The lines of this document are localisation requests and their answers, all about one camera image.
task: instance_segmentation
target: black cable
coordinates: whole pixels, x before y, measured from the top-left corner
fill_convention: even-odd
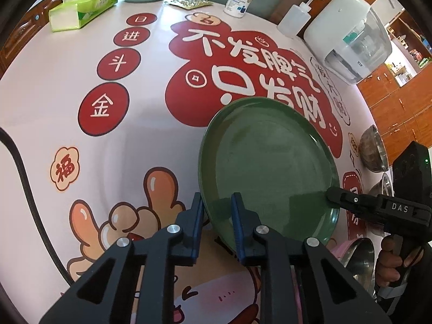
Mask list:
[[[9,150],[10,154],[12,155],[13,160],[15,161],[19,178],[21,179],[22,189],[24,190],[25,198],[27,199],[27,203],[29,204],[29,209],[32,214],[33,220],[36,224],[36,228],[38,229],[39,235],[41,236],[40,238],[42,239],[42,242],[44,243],[48,251],[48,254],[53,260],[58,271],[65,279],[65,281],[69,284],[69,286],[71,286],[74,283],[74,281],[72,277],[69,275],[64,265],[61,263],[60,258],[58,257],[56,251],[54,250],[53,245],[51,244],[47,231],[45,230],[44,225],[42,224],[41,216],[39,215],[38,209],[36,207],[35,199],[33,198],[32,189],[30,188],[29,179],[27,178],[27,173],[25,172],[24,162],[22,161],[18,148],[15,145],[12,138],[9,136],[9,134],[6,133],[1,127],[0,127],[0,141],[3,143],[3,145],[6,146],[6,148]]]

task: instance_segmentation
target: human hand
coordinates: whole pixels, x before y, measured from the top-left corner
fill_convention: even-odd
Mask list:
[[[397,281],[400,278],[397,267],[402,265],[402,259],[399,256],[392,254],[394,249],[394,240],[392,236],[386,236],[382,239],[381,248],[378,255],[377,265],[375,267],[375,282],[378,286],[386,287],[391,282]],[[416,257],[420,247],[416,248],[403,262],[404,267],[408,267]],[[418,256],[414,264],[419,263],[423,257],[423,251]]]

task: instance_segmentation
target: plate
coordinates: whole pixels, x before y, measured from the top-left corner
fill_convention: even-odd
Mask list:
[[[246,209],[282,235],[327,244],[339,208],[325,197],[340,187],[333,156],[302,115],[265,97],[225,106],[211,120],[201,143],[200,190],[209,219],[235,249],[230,198],[240,192]]]

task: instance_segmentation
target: tissue box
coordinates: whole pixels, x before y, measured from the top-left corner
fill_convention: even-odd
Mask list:
[[[52,31],[80,29],[117,0],[63,0],[48,13]]]

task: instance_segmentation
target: metal screw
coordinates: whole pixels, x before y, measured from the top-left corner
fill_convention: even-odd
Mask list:
[[[310,247],[317,247],[320,242],[318,241],[317,238],[308,238],[306,240],[306,243],[310,246]]]
[[[177,224],[171,224],[171,225],[168,225],[166,230],[168,230],[168,232],[170,234],[176,234],[180,231],[180,226],[178,226]]]
[[[116,242],[118,247],[128,246],[129,243],[130,243],[130,240],[128,238],[120,238]]]
[[[266,225],[259,225],[255,230],[259,234],[267,234],[269,232],[269,227]]]

